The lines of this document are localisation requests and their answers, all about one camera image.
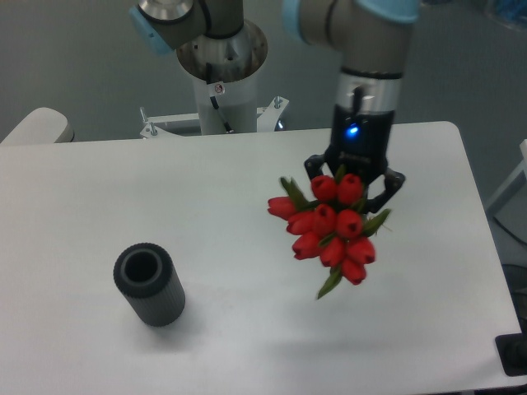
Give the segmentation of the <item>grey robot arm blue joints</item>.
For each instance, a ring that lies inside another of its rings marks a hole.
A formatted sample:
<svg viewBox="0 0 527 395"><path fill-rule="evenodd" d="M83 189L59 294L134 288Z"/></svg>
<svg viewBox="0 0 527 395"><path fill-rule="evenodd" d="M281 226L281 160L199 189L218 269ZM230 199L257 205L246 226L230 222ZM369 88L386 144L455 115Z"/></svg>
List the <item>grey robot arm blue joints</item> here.
<svg viewBox="0 0 527 395"><path fill-rule="evenodd" d="M292 37L342 55L336 105L383 114L397 102L418 1L284 1L282 22ZM137 1L129 15L158 53L207 35L223 40L244 21L242 1Z"/></svg>

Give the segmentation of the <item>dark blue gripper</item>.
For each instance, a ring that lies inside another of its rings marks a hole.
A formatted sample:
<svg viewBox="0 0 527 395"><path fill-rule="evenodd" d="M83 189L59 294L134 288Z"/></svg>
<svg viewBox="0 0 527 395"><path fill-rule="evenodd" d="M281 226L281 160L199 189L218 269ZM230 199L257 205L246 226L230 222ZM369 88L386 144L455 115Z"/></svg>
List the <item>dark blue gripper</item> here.
<svg viewBox="0 0 527 395"><path fill-rule="evenodd" d="M365 213L377 213L406 181L403 173L388 167L386 158L394 111L379 114L354 114L349 109L334 107L330 143L324 154L309 156L304 161L310 181L325 175L327 163L332 173L340 166L364 183L371 183L384 174L385 190L366 200Z"/></svg>

